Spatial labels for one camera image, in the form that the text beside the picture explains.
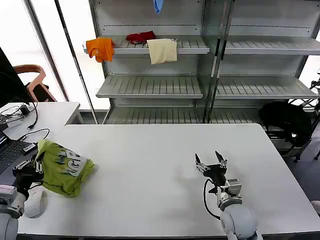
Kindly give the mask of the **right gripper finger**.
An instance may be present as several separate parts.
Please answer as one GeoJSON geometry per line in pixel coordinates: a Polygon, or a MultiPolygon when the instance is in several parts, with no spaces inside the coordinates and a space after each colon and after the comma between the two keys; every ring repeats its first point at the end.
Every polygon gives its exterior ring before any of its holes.
{"type": "Polygon", "coordinates": [[[195,156],[195,165],[198,171],[201,172],[202,174],[208,171],[209,167],[201,162],[199,156],[196,153],[194,154],[194,156],[195,156]]]}
{"type": "Polygon", "coordinates": [[[224,159],[224,157],[217,151],[215,151],[215,155],[219,161],[220,168],[227,168],[228,160],[224,159]]]}

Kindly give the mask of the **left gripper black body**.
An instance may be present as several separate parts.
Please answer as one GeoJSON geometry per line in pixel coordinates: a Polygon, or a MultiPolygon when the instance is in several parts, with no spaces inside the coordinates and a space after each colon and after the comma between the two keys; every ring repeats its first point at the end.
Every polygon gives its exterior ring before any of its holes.
{"type": "Polygon", "coordinates": [[[36,172],[36,168],[33,166],[26,165],[22,169],[14,167],[12,174],[15,177],[13,186],[17,189],[17,192],[24,195],[26,198],[29,197],[29,190],[32,189],[33,183],[38,183],[36,187],[43,184],[44,173],[36,172]]]}

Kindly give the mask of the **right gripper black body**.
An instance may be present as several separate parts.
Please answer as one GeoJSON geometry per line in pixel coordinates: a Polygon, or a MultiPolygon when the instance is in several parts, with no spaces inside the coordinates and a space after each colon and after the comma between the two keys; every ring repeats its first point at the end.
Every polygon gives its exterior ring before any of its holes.
{"type": "Polygon", "coordinates": [[[226,172],[226,167],[221,167],[220,164],[213,164],[207,167],[207,169],[203,172],[203,175],[209,178],[216,187],[220,187],[225,185],[226,172]]]}

